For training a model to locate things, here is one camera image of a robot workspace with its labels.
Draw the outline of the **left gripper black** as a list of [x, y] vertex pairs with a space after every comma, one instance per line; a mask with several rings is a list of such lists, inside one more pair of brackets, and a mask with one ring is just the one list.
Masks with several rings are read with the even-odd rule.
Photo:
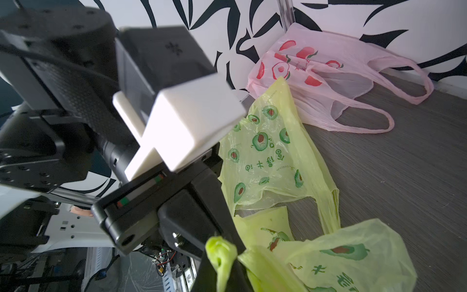
[[93, 204], [100, 228], [129, 254], [159, 233], [170, 248], [189, 256], [204, 253], [207, 240], [237, 243], [237, 231], [218, 180], [219, 146], [175, 173], [160, 163]]

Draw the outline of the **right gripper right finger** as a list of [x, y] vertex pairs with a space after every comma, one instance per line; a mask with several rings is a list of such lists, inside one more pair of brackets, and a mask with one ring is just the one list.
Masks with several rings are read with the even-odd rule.
[[253, 292], [245, 267], [235, 259], [227, 281], [227, 292]]

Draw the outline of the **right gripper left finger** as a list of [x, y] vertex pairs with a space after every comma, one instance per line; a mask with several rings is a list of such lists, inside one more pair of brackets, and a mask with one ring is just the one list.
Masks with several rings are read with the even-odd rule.
[[201, 263], [195, 278], [191, 292], [216, 292], [217, 273], [206, 253], [201, 258]]

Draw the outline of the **green avocado plastic bag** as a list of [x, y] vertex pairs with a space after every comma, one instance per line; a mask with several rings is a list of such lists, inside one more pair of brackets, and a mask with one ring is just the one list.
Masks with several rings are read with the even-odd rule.
[[400, 235], [371, 219], [314, 240], [295, 240], [282, 206], [233, 222], [243, 243], [211, 237], [206, 253], [223, 292], [239, 261], [256, 292], [411, 292], [417, 273]]

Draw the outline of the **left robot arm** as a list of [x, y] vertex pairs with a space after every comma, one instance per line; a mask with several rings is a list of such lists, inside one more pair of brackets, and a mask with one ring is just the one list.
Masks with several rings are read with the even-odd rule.
[[1, 18], [1, 73], [23, 99], [1, 127], [1, 184], [52, 193], [84, 180], [95, 151], [122, 183], [85, 199], [89, 229], [39, 251], [130, 253], [156, 233], [197, 258], [213, 236], [244, 250], [212, 170], [244, 108], [185, 27], [118, 30], [93, 7], [18, 6]]

